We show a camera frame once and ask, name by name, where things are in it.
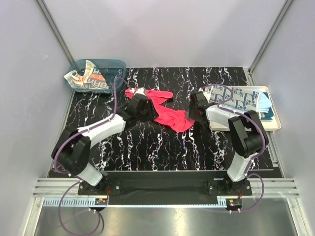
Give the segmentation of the red towel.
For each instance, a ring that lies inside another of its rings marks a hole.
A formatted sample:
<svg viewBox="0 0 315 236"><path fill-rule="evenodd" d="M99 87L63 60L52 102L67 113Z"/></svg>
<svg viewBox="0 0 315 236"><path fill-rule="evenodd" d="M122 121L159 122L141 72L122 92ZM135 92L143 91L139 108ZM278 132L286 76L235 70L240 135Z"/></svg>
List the red towel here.
<svg viewBox="0 0 315 236"><path fill-rule="evenodd" d="M194 125L194 120L187 118L184 110L173 110L162 106L167 100L173 98L169 91L146 90L146 96L152 100L158 117L154 119L159 124L167 125L176 132L184 132Z"/></svg>

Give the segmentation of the white blue patterned towel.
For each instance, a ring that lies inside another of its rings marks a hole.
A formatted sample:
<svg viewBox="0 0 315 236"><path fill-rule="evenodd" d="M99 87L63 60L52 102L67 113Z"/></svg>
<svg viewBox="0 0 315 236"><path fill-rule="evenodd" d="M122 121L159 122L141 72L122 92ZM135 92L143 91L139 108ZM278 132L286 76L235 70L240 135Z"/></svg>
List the white blue patterned towel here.
<svg viewBox="0 0 315 236"><path fill-rule="evenodd" d="M211 100L241 111L257 111L260 93L247 88L213 86L210 90Z"/></svg>

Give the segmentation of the light blue towel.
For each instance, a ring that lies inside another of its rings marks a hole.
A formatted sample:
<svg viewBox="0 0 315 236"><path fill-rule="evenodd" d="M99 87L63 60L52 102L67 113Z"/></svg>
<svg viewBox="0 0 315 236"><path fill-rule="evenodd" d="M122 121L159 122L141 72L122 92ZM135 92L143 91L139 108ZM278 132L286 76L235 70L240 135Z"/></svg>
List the light blue towel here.
<svg viewBox="0 0 315 236"><path fill-rule="evenodd" d="M243 90L233 94L233 98L222 106L227 109L238 112L256 111L258 113L267 113L272 107L272 103L267 96L259 90Z"/></svg>

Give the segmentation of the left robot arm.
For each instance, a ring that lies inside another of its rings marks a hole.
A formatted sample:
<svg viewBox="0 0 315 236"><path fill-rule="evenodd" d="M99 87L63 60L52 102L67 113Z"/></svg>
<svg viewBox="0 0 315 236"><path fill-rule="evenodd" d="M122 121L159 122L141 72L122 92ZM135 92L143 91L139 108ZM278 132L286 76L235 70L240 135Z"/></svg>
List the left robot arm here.
<svg viewBox="0 0 315 236"><path fill-rule="evenodd" d="M158 117L153 101L144 94L135 94L109 117L81 128L66 127L55 145L51 157L54 168L80 179L93 193L106 192L106 174L89 163L90 150L102 140L132 128L138 121L153 121Z"/></svg>

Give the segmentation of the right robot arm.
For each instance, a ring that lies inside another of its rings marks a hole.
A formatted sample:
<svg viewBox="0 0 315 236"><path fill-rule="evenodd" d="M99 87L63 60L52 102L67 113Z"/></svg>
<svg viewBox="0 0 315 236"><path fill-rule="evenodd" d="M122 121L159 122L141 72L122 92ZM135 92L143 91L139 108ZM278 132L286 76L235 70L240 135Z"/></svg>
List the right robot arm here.
<svg viewBox="0 0 315 236"><path fill-rule="evenodd" d="M235 153L220 185L227 194L236 194L245 184L251 163L269 143L258 113L233 111L211 102L206 92L199 91L189 96L187 116L196 122L214 121L229 128Z"/></svg>

